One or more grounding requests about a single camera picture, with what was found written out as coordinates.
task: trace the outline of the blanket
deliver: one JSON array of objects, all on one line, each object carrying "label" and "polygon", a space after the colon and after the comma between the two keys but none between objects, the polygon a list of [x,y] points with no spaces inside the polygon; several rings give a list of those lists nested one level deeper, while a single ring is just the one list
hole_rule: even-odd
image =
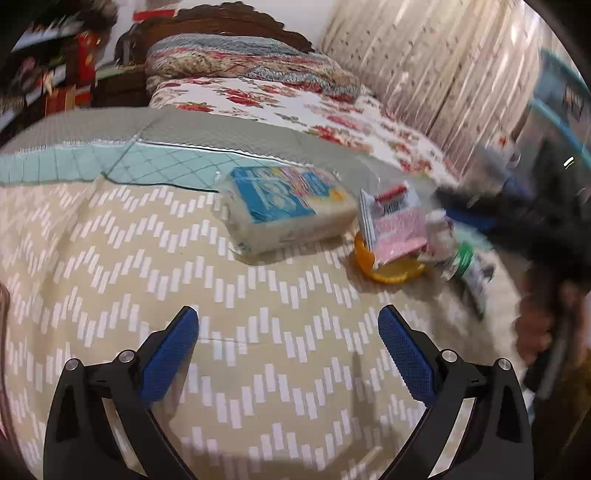
[{"label": "blanket", "polygon": [[437,183],[454,183],[439,148],[425,135],[397,122],[369,96],[362,95],[351,105],[277,82],[192,78],[161,83],[150,107],[165,105],[305,132],[408,173],[424,173]]},{"label": "blanket", "polygon": [[359,96],[361,81],[355,75],[317,57],[296,56],[281,42],[265,46],[221,35],[206,37],[214,39],[175,35],[156,42],[146,60],[148,91],[154,93],[167,79],[244,77],[287,83],[348,102]]}]

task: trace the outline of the plastic bag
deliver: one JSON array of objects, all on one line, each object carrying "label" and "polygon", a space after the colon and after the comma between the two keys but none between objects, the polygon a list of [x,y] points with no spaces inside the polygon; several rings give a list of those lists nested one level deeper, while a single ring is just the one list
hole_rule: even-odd
[{"label": "plastic bag", "polygon": [[356,202],[315,167],[237,167],[218,187],[238,253],[254,255],[345,233]]}]

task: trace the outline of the blue gripper pad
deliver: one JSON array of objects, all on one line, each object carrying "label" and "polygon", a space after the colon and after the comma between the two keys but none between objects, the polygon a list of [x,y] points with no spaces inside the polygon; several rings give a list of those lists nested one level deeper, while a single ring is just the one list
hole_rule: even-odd
[{"label": "blue gripper pad", "polygon": [[198,335],[197,312],[187,308],[143,369],[142,390],[139,396],[145,405],[164,398],[185,355],[195,344]]},{"label": "blue gripper pad", "polygon": [[412,397],[430,408],[436,399],[433,370],[414,342],[412,330],[402,316],[399,319],[397,314],[400,315],[389,307],[384,307],[379,312],[379,335]]}]

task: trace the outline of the orange bowl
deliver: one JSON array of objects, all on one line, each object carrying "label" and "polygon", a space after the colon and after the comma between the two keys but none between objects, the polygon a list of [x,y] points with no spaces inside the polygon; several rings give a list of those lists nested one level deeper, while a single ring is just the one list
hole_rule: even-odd
[{"label": "orange bowl", "polygon": [[355,258],[363,273],[380,283],[402,283],[418,277],[425,270],[425,264],[410,255],[374,270],[375,256],[365,248],[360,232],[355,235]]}]

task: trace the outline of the metal screw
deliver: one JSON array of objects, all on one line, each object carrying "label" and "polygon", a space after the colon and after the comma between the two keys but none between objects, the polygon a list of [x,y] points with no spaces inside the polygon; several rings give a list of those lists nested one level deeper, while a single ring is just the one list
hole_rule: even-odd
[{"label": "metal screw", "polygon": [[131,362],[135,357],[135,352],[133,350],[123,350],[120,354],[119,354],[119,361],[122,364],[127,364],[129,362]]},{"label": "metal screw", "polygon": [[503,370],[511,370],[511,362],[506,358],[499,358],[499,367]]},{"label": "metal screw", "polygon": [[80,362],[75,359],[75,358],[70,358],[67,362],[66,362],[66,370],[75,370],[78,365],[80,364]]},{"label": "metal screw", "polygon": [[441,356],[446,362],[450,362],[451,364],[457,360],[457,353],[453,350],[444,350]]}]

